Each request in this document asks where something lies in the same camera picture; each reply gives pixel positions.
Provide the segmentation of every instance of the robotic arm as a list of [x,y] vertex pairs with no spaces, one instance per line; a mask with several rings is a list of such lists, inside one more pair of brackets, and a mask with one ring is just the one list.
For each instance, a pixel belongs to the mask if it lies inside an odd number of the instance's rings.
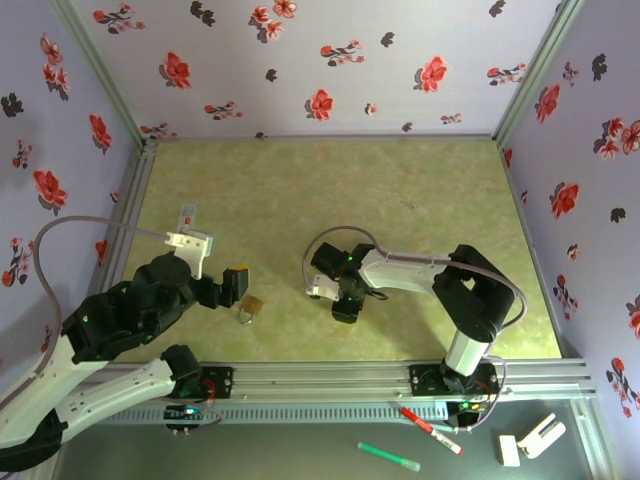
[[175,252],[158,256],[107,292],[86,298],[62,324],[45,369],[20,379],[0,410],[0,471],[17,472],[51,457],[62,443],[121,410],[157,397],[188,396],[202,369],[187,346],[174,345],[142,368],[75,390],[120,353],[144,345],[196,303],[231,307],[248,288],[246,267],[227,269],[222,284],[202,275],[212,238],[168,234]]
[[[440,365],[442,381],[451,392],[464,393],[475,383],[474,372],[502,328],[515,295],[505,282],[479,273],[504,279],[473,247],[459,245],[449,257],[450,261],[428,263],[409,254],[384,256],[372,244],[359,244],[346,252],[325,242],[311,260],[322,275],[307,286],[307,294],[332,300],[333,317],[349,324],[356,322],[367,296],[386,300],[379,289],[435,294],[457,328]],[[447,263],[464,264],[474,271]]]

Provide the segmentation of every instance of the red marker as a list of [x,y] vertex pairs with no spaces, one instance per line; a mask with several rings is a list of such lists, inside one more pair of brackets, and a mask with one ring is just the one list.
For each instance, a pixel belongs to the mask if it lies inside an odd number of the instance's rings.
[[418,425],[421,429],[423,429],[425,432],[427,432],[433,438],[438,440],[442,445],[447,447],[453,453],[455,453],[456,455],[462,455],[463,454],[464,450],[462,450],[462,447],[460,447],[460,445],[458,445],[457,443],[453,442],[452,440],[449,440],[447,437],[445,437],[443,434],[441,434],[439,431],[437,431],[435,428],[433,428],[433,426],[429,425],[427,422],[425,422],[420,417],[418,417],[415,413],[413,413],[407,407],[402,407],[401,412],[405,417],[407,417],[413,423]]

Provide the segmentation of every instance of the gray floor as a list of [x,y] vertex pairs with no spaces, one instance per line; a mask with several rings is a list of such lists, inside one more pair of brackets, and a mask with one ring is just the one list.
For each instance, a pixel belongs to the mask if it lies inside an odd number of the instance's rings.
[[[503,467],[500,434],[520,438],[550,412],[567,432],[535,460],[520,456],[520,468]],[[420,473],[372,457],[359,441],[410,458]],[[510,402],[471,435],[455,441],[456,456],[413,425],[227,425],[174,438],[163,426],[96,426],[66,447],[59,480],[402,480],[591,478],[567,402]]]

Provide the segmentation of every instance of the table surface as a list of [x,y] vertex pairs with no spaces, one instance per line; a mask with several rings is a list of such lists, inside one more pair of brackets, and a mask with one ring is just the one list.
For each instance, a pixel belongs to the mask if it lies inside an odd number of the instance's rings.
[[[550,412],[567,427],[536,459],[500,463],[498,435],[522,438]],[[568,401],[516,401],[497,406],[472,434],[453,437],[454,455],[411,424],[224,425],[189,438],[162,425],[94,426],[63,450],[54,479],[162,478],[210,480],[402,480],[592,478]],[[365,442],[421,464],[419,473],[360,452]]]
[[[237,306],[195,306],[120,362],[148,361],[175,343],[189,345],[201,361],[442,358],[455,327],[433,296],[387,290],[388,301],[368,299],[358,322],[344,325],[333,320],[330,301],[305,295],[302,252],[315,235],[342,224],[367,228],[399,252],[447,255],[458,244],[473,245],[529,298],[529,315],[500,336],[493,352],[560,356],[494,142],[162,144],[138,225],[175,231],[186,203],[198,207],[194,228],[216,236],[204,271],[220,276],[248,265],[249,293],[265,302],[262,311],[241,326]],[[326,240],[350,250],[365,239],[337,233]],[[167,251],[137,237],[125,278]]]

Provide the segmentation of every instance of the green marker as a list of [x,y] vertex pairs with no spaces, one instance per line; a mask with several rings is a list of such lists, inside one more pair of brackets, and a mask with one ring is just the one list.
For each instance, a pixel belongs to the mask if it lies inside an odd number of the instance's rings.
[[372,447],[371,445],[367,445],[366,443],[362,442],[358,442],[358,448],[363,452],[371,453],[372,455],[384,458],[386,460],[389,460],[390,462],[397,463],[398,465],[402,465],[403,467],[406,467],[409,470],[413,470],[414,472],[420,471],[420,464],[418,462],[414,462],[413,460],[398,457],[397,455],[393,455],[392,453],[385,452],[384,450],[380,450],[379,448]]

